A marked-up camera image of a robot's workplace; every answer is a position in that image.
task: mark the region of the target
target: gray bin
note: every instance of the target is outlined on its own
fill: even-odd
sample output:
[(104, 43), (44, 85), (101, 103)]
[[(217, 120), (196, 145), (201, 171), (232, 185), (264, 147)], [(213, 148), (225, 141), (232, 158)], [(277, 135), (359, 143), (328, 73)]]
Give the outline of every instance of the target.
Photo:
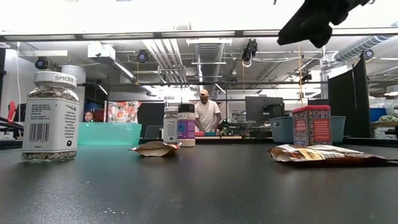
[(334, 144), (339, 144), (343, 141), (345, 122), (346, 117), (344, 116), (331, 117), (331, 138)]
[(293, 144), (293, 117), (272, 118), (269, 122), (275, 143)]

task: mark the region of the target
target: white t-shirt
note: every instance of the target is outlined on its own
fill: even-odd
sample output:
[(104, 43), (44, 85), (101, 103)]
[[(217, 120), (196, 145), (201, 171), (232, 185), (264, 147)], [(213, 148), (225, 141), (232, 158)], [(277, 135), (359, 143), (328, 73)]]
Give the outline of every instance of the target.
[(210, 131), (217, 121), (216, 114), (220, 113), (220, 109), (216, 102), (208, 100), (207, 104), (201, 102), (195, 104), (195, 118), (199, 118), (201, 131)]

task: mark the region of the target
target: white jar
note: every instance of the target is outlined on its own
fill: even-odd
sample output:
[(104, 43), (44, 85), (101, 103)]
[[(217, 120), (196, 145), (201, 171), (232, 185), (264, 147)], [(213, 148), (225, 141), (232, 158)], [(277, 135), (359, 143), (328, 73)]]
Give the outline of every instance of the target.
[(177, 116), (178, 107), (168, 106), (164, 108), (163, 118), (163, 142), (177, 143)]
[(27, 95), (23, 161), (76, 156), (79, 98), (76, 78), (59, 72), (37, 72), (37, 88)]

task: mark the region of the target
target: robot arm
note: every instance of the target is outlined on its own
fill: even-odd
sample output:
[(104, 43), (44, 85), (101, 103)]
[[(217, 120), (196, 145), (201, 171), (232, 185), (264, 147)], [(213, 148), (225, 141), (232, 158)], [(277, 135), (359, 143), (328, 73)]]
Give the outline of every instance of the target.
[(348, 12), (369, 0), (305, 0), (294, 16), (280, 30), (278, 44), (285, 45), (309, 40), (320, 48), (328, 43), (334, 25), (341, 24)]

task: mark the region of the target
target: small packet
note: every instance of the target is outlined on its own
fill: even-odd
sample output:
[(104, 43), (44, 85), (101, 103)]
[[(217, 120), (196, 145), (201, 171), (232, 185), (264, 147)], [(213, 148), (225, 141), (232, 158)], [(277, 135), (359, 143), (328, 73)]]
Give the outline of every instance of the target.
[(174, 144), (166, 144), (164, 142), (160, 141), (152, 141), (145, 143), (139, 147), (135, 147), (132, 149), (129, 149), (130, 151), (135, 151), (138, 152), (142, 156), (168, 156), (173, 153), (177, 149), (179, 149), (179, 145), (174, 145)]
[(396, 161), (383, 156), (329, 145), (296, 146), (285, 144), (273, 147), (268, 150), (268, 153), (278, 162), (359, 163)]

